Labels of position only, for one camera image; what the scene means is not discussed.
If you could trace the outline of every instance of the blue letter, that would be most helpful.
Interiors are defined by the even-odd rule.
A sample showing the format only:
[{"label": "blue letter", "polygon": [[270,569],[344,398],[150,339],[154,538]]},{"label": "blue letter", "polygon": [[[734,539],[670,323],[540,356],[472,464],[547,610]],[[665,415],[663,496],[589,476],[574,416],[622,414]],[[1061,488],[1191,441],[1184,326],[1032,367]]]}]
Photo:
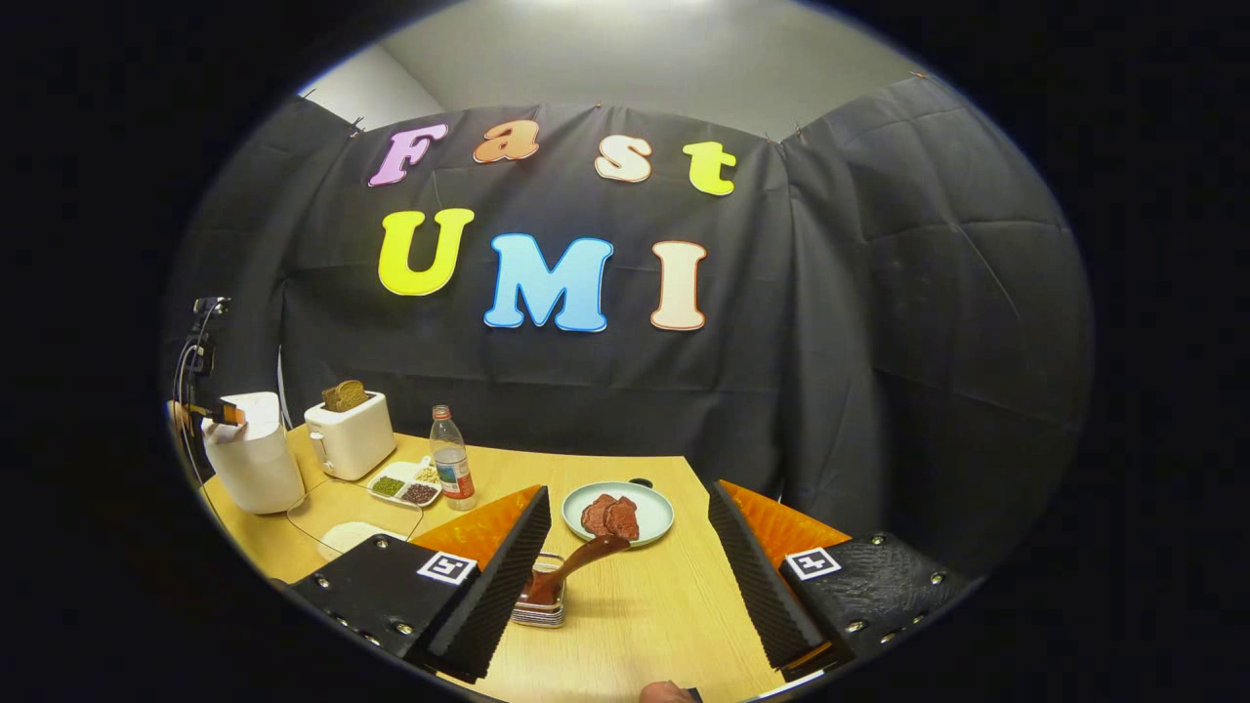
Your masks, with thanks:
[{"label": "blue letter", "polygon": [[555,316],[555,326],[569,331],[602,331],[608,318],[599,311],[599,289],[604,279],[604,263],[612,255],[612,245],[602,239],[578,239],[569,245],[554,269],[548,270],[539,243],[528,234],[501,234],[490,246],[499,251],[499,279],[495,284],[495,306],[486,311],[490,326],[521,326],[525,315],[516,308],[516,294],[534,324],[542,326],[564,295],[564,309]]}]

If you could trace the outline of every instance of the black curtain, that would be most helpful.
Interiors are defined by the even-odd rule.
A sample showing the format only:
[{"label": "black curtain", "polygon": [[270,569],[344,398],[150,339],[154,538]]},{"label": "black curtain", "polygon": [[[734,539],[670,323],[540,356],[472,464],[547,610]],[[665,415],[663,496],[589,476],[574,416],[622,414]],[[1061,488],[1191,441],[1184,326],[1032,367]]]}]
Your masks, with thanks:
[{"label": "black curtain", "polygon": [[[491,126],[539,123],[539,151],[478,164]],[[450,133],[394,185],[369,188],[400,129]],[[205,196],[169,298],[169,364],[201,295],[230,295],[206,392],[278,390],[295,424],[345,378],[388,395],[396,432],[451,405],[469,443],[682,454],[845,532],[890,529],[979,575],[1044,507],[1075,445],[1091,374],[1089,294],[1045,184],[975,108],[932,79],[844,105],[784,143],[611,106],[531,105],[421,118],[350,136],[294,99]],[[599,178],[609,134],[646,139],[651,176]],[[718,198],[685,144],[738,159]],[[399,296],[378,278],[381,219],[468,208],[451,280]],[[614,253],[604,331],[482,321],[500,234],[546,264],[592,236]],[[696,331],[650,324],[651,245],[702,245]],[[662,490],[662,482],[656,488]]]}]

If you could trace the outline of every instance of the purple letter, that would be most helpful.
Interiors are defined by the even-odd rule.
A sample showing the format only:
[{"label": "purple letter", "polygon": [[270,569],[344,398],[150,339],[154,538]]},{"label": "purple letter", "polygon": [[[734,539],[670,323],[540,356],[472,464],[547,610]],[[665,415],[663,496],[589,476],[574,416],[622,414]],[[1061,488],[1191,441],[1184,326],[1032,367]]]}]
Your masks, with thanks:
[{"label": "purple letter", "polygon": [[448,125],[424,126],[398,131],[391,136],[391,149],[382,159],[382,168],[369,179],[369,185],[386,185],[404,180],[408,171],[404,170],[404,161],[416,165],[425,156],[425,150],[430,148],[431,139],[442,139],[448,135]]}]

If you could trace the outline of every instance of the white appliance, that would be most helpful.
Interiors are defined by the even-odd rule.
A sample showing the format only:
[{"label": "white appliance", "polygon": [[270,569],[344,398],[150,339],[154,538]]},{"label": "white appliance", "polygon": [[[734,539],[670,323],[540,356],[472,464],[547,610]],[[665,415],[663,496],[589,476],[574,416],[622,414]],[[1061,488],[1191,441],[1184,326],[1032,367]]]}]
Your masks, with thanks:
[{"label": "white appliance", "polygon": [[325,403],[304,413],[312,450],[334,478],[356,480],[395,450],[386,397],[370,390],[365,395],[369,400],[345,413],[326,410]]},{"label": "white appliance", "polygon": [[290,508],[304,497],[304,478],[286,447],[276,393],[222,395],[246,413],[242,427],[205,418],[204,450],[240,510],[262,515]]}]

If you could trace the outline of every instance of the water bottle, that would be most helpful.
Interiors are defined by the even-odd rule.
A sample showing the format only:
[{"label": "water bottle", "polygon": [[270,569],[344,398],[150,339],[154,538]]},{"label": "water bottle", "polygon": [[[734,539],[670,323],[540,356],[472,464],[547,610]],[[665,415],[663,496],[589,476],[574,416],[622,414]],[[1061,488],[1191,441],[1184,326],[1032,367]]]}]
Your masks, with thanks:
[{"label": "water bottle", "polygon": [[469,475],[469,460],[465,454],[465,440],[460,428],[451,422],[451,409],[446,405],[434,407],[434,427],[430,428],[430,450],[434,465],[442,483],[442,498],[452,510],[468,510],[478,504],[474,495],[472,478]]}]

